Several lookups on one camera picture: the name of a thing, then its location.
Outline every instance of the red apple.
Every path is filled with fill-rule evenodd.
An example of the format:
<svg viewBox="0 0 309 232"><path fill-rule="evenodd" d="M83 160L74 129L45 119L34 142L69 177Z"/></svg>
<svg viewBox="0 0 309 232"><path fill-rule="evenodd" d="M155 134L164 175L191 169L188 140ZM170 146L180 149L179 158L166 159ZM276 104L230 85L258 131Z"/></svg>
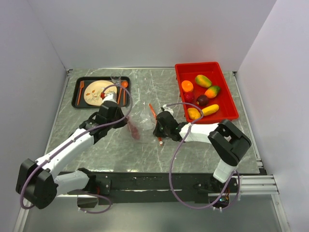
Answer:
<svg viewBox="0 0 309 232"><path fill-rule="evenodd" d="M104 99L104 98L105 98L105 93L101 92L100 97L101 97L102 99Z"/></svg>
<svg viewBox="0 0 309 232"><path fill-rule="evenodd" d="M185 102L192 103L194 100L194 93L192 92L184 93L183 98Z"/></svg>

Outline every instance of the black serving tray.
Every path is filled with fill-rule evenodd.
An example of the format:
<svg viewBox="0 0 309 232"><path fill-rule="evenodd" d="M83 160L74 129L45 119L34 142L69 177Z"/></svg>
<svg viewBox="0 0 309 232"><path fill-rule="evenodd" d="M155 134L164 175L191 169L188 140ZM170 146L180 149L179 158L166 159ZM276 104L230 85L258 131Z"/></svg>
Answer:
<svg viewBox="0 0 309 232"><path fill-rule="evenodd" d="M110 76L84 76L84 77L80 77L77 79L76 84L75 84L75 89L74 89L74 93L73 93L73 97L72 97L72 106L74 108L77 109L86 109L86 108L99 108L99 106L94 106L94 105L89 105L85 102L84 100L84 91L85 89L88 87L88 85L90 85L92 82L95 81L112 81ZM125 80L128 82L128 87L127 90L130 92L131 89L131 82L130 82L130 78L128 78L127 76L121 76L121 80ZM84 88L82 89L82 93L81 93L81 99L79 101L79 105L77 105L77 100L78 100L78 95L79 95L79 86L80 86L80 82L84 81ZM120 92L120 88L117 87L117 100L119 97L119 92ZM126 94L126 105L124 105L124 97L123 95ZM121 96L120 96L120 102L119 102L120 106L127 106L130 104L130 98L128 96L128 94L122 90L121 91Z"/></svg>

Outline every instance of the plastic bag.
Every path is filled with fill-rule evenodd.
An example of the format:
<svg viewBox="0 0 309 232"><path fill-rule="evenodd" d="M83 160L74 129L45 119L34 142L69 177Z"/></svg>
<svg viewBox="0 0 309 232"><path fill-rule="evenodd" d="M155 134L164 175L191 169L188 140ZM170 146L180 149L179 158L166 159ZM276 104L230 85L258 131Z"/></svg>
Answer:
<svg viewBox="0 0 309 232"><path fill-rule="evenodd" d="M155 123L151 116L151 111L146 106L142 111L128 116L127 129L136 142L149 143L155 139L153 135Z"/></svg>

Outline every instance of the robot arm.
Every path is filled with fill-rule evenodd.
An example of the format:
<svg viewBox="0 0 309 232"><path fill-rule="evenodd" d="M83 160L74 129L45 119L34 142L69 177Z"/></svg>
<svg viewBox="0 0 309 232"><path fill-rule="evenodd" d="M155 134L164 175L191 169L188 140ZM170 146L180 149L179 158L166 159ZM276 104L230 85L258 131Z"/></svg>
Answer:
<svg viewBox="0 0 309 232"><path fill-rule="evenodd" d="M189 123L178 123L167 110L159 113L156 120L153 132L156 137L170 137L180 142L189 130ZM252 144L250 139L229 120L209 125L192 125L185 139L185 142L189 141L211 143L214 146L221 159L213 177L221 183L227 181Z"/></svg>
<svg viewBox="0 0 309 232"><path fill-rule="evenodd" d="M16 192L19 194L21 193L21 189L29 175L46 160L49 162L36 172L27 185L24 194L24 197L37 208L45 208L57 195L76 189L95 188L95 175L87 169L79 169L73 173L64 175L59 175L59 173L76 156L106 136L110 129L116 129L126 125L127 119L111 126L97 128L87 132L89 129L106 123L115 122L123 117L124 115L121 108L116 103L116 94L113 92L108 94L104 98L99 111L93 113L88 120L84 121L66 141L50 153L38 158L36 161L27 159L21 164L16 184ZM76 137L81 133L84 133L84 135L76 139ZM61 149L70 141L73 141L70 146L64 148L53 159L50 159L56 151Z"/></svg>

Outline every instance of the orange utensil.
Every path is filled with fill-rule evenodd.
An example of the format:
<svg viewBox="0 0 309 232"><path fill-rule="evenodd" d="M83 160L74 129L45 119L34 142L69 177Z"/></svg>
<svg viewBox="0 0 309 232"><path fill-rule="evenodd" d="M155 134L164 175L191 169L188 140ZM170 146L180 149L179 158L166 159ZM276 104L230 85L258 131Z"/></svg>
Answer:
<svg viewBox="0 0 309 232"><path fill-rule="evenodd" d="M129 85L129 84L128 84L127 81L123 81L123 82L121 83L121 86L124 87L124 88L127 88L128 85ZM124 91L124 104L123 104L123 106L125 106L125 105L126 105L126 92Z"/></svg>
<svg viewBox="0 0 309 232"><path fill-rule="evenodd" d="M85 87L84 81L81 81L79 84L79 94L78 94L78 100L77 100L77 105L79 105L79 102L81 100L81 95L82 95L82 90Z"/></svg>
<svg viewBox="0 0 309 232"><path fill-rule="evenodd" d="M153 115L154 115L154 117L156 119L156 114L155 114L155 110L153 109L153 106L151 104L149 104L149 107L150 107L150 110L151 110L151 112L153 113ZM162 146L163 145L162 139L160 137L158 137L158 140L159 140L160 146Z"/></svg>
<svg viewBox="0 0 309 232"><path fill-rule="evenodd" d="M117 104L118 104L118 105L119 105L119 103L120 103L121 91L122 91L122 88L120 88L120 91L119 91L119 96L118 96L118 101L117 101Z"/></svg>

